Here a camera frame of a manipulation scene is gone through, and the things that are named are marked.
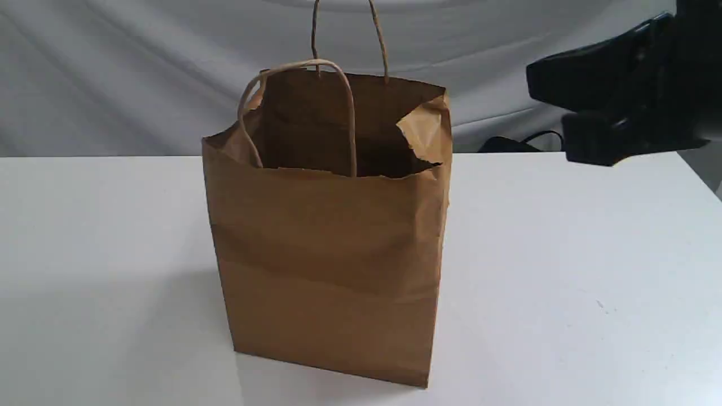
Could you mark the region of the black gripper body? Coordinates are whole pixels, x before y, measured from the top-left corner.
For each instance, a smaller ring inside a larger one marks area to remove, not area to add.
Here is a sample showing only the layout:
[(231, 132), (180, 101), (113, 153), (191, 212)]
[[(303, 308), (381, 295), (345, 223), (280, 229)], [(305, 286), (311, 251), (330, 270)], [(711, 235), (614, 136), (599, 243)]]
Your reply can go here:
[(720, 140), (720, 2), (678, 1), (632, 77), (633, 110), (652, 142)]

